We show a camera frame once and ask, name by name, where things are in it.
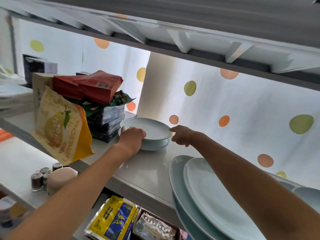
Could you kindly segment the person's right hand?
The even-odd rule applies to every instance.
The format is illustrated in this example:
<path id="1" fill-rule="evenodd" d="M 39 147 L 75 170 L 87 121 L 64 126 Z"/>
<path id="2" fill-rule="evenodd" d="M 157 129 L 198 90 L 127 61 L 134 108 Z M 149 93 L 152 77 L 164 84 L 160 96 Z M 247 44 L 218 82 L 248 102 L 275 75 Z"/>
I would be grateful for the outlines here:
<path id="1" fill-rule="evenodd" d="M 169 131 L 174 134 L 171 140 L 176 144 L 184 145 L 185 147 L 196 145 L 202 134 L 182 125 L 172 127 Z"/>

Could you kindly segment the person's left hand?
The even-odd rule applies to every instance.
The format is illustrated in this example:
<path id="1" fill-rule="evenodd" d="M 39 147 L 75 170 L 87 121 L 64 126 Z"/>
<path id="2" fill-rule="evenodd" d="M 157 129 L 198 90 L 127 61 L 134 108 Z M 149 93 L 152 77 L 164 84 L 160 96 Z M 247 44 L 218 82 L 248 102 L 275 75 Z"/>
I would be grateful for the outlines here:
<path id="1" fill-rule="evenodd" d="M 121 137 L 120 134 L 117 145 L 124 149 L 131 157 L 141 149 L 143 139 L 144 138 Z"/>

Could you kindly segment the small light blue plate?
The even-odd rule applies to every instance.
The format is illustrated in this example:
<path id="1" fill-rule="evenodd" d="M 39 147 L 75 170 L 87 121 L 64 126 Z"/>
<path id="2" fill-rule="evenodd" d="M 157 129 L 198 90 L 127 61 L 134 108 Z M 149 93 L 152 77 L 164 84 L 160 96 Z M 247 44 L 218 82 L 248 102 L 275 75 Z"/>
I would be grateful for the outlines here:
<path id="1" fill-rule="evenodd" d="M 170 140 L 170 137 L 167 138 L 167 139 L 163 139 L 163 140 L 147 140 L 147 139 L 143 139 L 142 140 L 141 149 L 142 150 L 146 150 L 146 151 L 157 151 L 157 150 L 160 150 L 162 148 L 165 148 L 168 145 L 169 140 Z"/>
<path id="2" fill-rule="evenodd" d="M 168 125 L 150 118 L 127 118 L 121 121 L 120 126 L 126 129 L 130 127 L 142 129 L 146 132 L 145 139 L 147 140 L 164 140 L 172 136 Z"/>

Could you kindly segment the person's left forearm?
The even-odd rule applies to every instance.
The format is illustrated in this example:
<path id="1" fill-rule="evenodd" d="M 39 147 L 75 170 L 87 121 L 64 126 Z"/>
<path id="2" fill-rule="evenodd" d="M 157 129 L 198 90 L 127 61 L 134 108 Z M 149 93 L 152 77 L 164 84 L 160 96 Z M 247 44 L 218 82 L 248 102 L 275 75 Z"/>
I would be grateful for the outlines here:
<path id="1" fill-rule="evenodd" d="M 83 173 L 34 210 L 5 240 L 70 240 L 108 180 L 138 150 L 125 143 L 111 146 Z"/>

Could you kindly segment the person's right forearm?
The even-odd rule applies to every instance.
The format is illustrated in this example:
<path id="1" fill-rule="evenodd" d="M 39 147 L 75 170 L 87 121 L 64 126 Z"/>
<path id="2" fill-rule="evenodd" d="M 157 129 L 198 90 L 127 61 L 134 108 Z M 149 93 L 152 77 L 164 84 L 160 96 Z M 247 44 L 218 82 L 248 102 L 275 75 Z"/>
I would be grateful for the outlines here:
<path id="1" fill-rule="evenodd" d="M 277 180 L 203 133 L 190 145 L 267 240 L 320 240 L 320 214 Z"/>

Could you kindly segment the stack of dark blue boxes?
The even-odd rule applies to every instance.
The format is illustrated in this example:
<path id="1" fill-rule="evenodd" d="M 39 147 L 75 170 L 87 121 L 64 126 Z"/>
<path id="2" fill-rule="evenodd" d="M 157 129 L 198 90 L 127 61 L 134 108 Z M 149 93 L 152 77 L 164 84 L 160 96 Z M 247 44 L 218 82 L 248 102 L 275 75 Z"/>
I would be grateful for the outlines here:
<path id="1" fill-rule="evenodd" d="M 87 124 L 93 139 L 109 143 L 120 129 L 125 118 L 125 105 L 104 107 L 88 116 Z"/>

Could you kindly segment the green snack packet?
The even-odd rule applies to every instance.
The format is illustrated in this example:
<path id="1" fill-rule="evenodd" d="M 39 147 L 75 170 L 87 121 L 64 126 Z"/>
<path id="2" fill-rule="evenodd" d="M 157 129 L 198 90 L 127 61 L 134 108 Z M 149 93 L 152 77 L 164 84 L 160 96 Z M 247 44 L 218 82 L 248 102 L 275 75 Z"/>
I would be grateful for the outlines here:
<path id="1" fill-rule="evenodd" d="M 68 97 L 64 98 L 73 104 L 81 106 L 86 112 L 87 117 L 94 114 L 105 115 L 116 112 L 118 110 L 124 109 L 126 104 L 135 100 L 135 98 L 130 98 L 129 95 L 124 93 L 122 90 L 116 92 L 112 100 L 106 104 L 95 102 L 87 97 L 81 100 Z"/>

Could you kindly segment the grey shelf board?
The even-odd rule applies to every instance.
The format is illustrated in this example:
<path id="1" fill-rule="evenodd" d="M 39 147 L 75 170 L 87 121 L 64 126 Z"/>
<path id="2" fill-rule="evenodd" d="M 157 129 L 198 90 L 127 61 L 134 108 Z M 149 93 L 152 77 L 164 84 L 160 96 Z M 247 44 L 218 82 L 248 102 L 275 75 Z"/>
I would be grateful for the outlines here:
<path id="1" fill-rule="evenodd" d="M 0 118 L 1 129 L 48 155 L 30 134 L 34 131 L 34 126 L 33 112 Z M 173 206 L 168 169 L 170 162 L 179 155 L 202 157 L 193 147 L 183 147 L 173 142 L 159 151 L 139 151 L 116 171 L 105 187 L 184 229 Z"/>

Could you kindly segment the large light blue plate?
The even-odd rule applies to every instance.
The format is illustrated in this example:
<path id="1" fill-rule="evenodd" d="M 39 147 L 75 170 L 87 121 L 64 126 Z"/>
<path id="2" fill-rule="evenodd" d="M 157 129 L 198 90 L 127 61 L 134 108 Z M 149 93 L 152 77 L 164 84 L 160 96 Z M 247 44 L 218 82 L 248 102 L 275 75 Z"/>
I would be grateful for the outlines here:
<path id="1" fill-rule="evenodd" d="M 266 240 L 204 158 L 192 158 L 183 177 L 190 197 L 206 219 L 232 240 Z"/>
<path id="2" fill-rule="evenodd" d="M 231 240 L 212 225 L 192 200 L 184 183 L 184 166 L 193 157 L 179 155 L 169 165 L 169 181 L 176 213 L 192 240 Z"/>

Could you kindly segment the red snack packet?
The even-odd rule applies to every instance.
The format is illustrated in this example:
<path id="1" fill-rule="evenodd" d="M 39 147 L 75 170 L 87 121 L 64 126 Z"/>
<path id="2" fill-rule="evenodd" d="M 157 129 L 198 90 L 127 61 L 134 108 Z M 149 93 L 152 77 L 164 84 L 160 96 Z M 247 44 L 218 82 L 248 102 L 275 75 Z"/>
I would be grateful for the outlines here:
<path id="1" fill-rule="evenodd" d="M 89 75 L 55 75 L 52 80 L 53 90 L 59 95 L 79 101 L 89 99 L 99 104 L 109 103 L 122 83 L 121 76 L 102 70 Z"/>

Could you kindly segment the yellow pear print pouch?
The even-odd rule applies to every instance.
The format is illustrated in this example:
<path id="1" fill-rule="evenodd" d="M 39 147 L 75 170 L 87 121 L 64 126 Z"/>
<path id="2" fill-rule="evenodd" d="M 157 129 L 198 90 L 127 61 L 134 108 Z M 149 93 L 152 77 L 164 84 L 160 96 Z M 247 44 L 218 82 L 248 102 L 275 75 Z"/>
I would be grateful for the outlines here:
<path id="1" fill-rule="evenodd" d="M 63 166 L 95 154 L 85 110 L 48 86 L 40 101 L 33 136 Z"/>

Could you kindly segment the beige round container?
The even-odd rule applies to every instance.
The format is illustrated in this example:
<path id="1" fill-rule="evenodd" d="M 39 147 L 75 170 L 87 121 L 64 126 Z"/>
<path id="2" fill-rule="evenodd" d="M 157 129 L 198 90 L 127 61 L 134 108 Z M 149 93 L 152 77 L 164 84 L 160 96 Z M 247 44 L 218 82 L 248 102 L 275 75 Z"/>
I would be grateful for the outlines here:
<path id="1" fill-rule="evenodd" d="M 78 176 L 78 172 L 71 167 L 63 167 L 51 172 L 47 177 L 47 193 L 53 196 L 69 181 Z"/>

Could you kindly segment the yellow and blue packet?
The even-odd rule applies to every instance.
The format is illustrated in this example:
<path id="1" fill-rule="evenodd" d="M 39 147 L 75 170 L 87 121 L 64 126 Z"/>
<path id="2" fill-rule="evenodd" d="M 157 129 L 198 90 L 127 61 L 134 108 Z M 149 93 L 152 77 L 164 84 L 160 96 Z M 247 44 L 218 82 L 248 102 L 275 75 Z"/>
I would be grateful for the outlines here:
<path id="1" fill-rule="evenodd" d="M 91 240 L 130 240 L 141 207 L 116 195 L 110 196 L 84 230 Z"/>

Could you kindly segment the brown cardboard box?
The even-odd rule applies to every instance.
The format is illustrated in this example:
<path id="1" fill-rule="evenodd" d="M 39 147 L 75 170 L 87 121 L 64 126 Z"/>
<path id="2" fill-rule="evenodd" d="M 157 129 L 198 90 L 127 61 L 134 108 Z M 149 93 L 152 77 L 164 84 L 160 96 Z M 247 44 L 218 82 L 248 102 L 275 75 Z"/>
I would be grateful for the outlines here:
<path id="1" fill-rule="evenodd" d="M 153 214 L 153 213 L 145 210 L 144 208 L 142 208 L 142 209 L 140 210 L 140 212 L 139 212 L 139 214 L 138 214 L 138 217 L 137 217 L 137 219 L 136 219 L 135 222 L 134 222 L 134 225 L 136 224 L 136 222 L 138 221 L 138 219 L 140 218 L 140 216 L 141 216 L 141 214 L 142 214 L 143 212 L 147 212 L 148 214 L 150 214 L 150 215 L 152 215 L 152 216 L 154 216 L 154 217 L 159 218 L 160 220 L 162 220 L 163 222 L 165 222 L 165 223 L 168 224 L 169 226 L 174 227 L 174 228 L 177 230 L 177 235 L 176 235 L 176 239 L 175 239 L 175 240 L 181 240 L 180 229 L 179 229 L 177 226 L 175 226 L 175 225 L 167 222 L 166 220 L 164 220 L 164 219 L 160 218 L 159 216 L 157 216 L 157 215 L 155 215 L 155 214 Z M 129 240 L 141 240 L 141 239 L 138 238 L 137 236 L 135 236 L 135 235 L 133 234 L 133 229 L 132 229 Z"/>

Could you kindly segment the clear plastic wrapped package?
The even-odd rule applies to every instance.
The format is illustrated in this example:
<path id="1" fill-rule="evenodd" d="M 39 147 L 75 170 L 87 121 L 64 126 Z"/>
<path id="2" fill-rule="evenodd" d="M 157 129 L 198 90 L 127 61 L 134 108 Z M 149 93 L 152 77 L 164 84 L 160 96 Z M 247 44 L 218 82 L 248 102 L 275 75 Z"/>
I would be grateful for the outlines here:
<path id="1" fill-rule="evenodd" d="M 141 240 L 175 240 L 177 230 L 159 218 L 143 212 L 133 227 L 133 234 Z"/>

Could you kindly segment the grey upper shelf with brackets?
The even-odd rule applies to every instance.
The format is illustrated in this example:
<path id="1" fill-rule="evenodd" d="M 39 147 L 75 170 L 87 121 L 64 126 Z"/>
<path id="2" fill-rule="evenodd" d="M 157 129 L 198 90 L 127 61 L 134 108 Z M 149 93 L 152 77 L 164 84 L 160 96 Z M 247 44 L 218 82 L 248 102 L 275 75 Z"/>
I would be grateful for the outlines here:
<path id="1" fill-rule="evenodd" d="M 320 0 L 0 0 L 11 18 L 320 91 Z"/>

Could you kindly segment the cream carton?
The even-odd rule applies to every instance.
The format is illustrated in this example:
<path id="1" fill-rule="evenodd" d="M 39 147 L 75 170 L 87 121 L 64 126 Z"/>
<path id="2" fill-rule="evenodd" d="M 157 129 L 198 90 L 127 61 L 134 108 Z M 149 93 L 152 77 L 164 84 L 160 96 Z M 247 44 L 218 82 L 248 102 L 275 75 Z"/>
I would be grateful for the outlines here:
<path id="1" fill-rule="evenodd" d="M 37 120 L 38 109 L 46 86 L 53 89 L 54 74 L 50 73 L 32 73 L 32 89 L 34 102 L 34 120 Z"/>

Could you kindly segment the dark box with white side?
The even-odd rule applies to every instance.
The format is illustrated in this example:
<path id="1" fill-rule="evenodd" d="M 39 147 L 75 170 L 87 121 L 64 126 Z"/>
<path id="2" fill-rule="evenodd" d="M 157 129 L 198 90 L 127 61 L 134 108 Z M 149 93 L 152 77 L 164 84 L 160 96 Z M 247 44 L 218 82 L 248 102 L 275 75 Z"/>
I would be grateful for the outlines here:
<path id="1" fill-rule="evenodd" d="M 58 74 L 58 64 L 44 58 L 23 54 L 25 80 L 32 83 L 32 73 Z"/>

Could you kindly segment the white lower shelf board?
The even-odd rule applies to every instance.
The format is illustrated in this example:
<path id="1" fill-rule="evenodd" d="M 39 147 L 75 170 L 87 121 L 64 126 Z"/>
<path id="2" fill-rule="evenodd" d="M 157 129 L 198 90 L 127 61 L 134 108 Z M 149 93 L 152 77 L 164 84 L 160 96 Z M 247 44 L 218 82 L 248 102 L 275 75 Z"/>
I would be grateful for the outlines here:
<path id="1" fill-rule="evenodd" d="M 13 137 L 0 142 L 0 190 L 7 193 L 30 212 L 49 199 L 45 190 L 33 191 L 31 175 L 52 168 L 58 161 L 26 142 Z"/>

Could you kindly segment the stack of white trays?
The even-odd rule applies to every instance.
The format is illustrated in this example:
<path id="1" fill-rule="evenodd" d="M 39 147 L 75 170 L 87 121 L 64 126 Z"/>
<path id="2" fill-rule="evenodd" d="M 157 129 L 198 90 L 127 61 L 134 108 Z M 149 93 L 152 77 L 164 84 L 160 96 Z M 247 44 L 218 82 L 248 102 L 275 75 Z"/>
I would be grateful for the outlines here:
<path id="1" fill-rule="evenodd" d="M 34 111 L 33 90 L 17 74 L 0 71 L 0 118 Z"/>

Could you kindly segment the orange item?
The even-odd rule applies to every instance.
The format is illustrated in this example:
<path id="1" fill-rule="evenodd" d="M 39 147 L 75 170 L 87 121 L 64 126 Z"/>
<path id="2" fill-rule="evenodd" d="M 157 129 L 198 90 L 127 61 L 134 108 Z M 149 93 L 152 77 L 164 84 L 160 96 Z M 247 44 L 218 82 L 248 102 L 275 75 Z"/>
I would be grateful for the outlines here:
<path id="1" fill-rule="evenodd" d="M 13 138 L 14 136 L 3 129 L 0 129 L 0 143 Z"/>

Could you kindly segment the white lidded jar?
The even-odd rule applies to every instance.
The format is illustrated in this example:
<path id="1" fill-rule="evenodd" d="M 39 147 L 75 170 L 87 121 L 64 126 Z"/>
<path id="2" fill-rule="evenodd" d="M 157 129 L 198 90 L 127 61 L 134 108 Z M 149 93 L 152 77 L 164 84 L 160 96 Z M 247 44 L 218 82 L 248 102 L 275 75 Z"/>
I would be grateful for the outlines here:
<path id="1" fill-rule="evenodd" d="M 3 228 L 11 228 L 13 226 L 13 217 L 10 209 L 16 203 L 10 196 L 0 199 L 0 226 Z"/>

